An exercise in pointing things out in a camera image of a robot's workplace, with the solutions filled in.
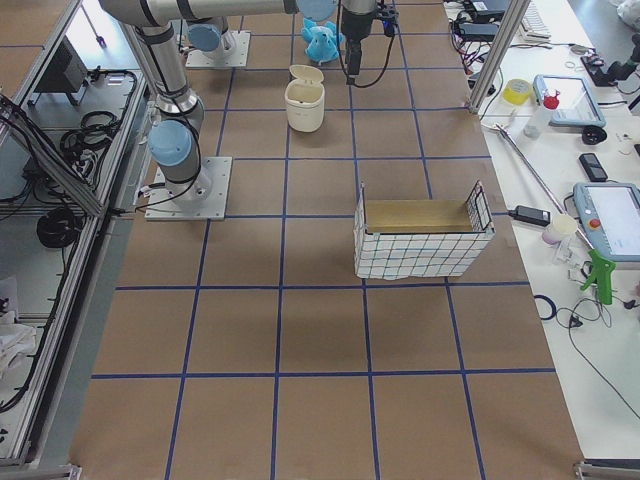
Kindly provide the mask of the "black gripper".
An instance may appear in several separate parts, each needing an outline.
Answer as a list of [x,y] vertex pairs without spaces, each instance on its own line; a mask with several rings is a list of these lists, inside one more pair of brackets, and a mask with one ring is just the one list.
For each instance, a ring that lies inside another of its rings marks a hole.
[[341,10],[340,29],[345,37],[345,65],[348,73],[359,75],[362,61],[361,41],[371,33],[375,11],[358,13],[349,9]]

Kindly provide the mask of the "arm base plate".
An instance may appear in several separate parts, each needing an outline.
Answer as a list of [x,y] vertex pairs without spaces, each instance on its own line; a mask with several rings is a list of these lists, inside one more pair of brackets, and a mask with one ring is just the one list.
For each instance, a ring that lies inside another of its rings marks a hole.
[[182,196],[173,199],[189,184],[169,182],[150,193],[151,207],[145,209],[148,221],[198,221],[225,219],[232,171],[231,157],[204,157],[200,176]]
[[244,68],[248,62],[251,32],[221,32],[213,25],[193,25],[188,32],[188,69]]

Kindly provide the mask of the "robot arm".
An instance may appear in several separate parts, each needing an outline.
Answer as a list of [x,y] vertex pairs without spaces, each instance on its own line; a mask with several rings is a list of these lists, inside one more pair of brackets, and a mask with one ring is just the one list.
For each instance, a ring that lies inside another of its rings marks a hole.
[[155,89],[156,118],[148,134],[152,159],[164,176],[167,199],[184,213],[197,211],[211,192],[199,144],[204,105],[191,88],[173,26],[127,28],[145,79]]

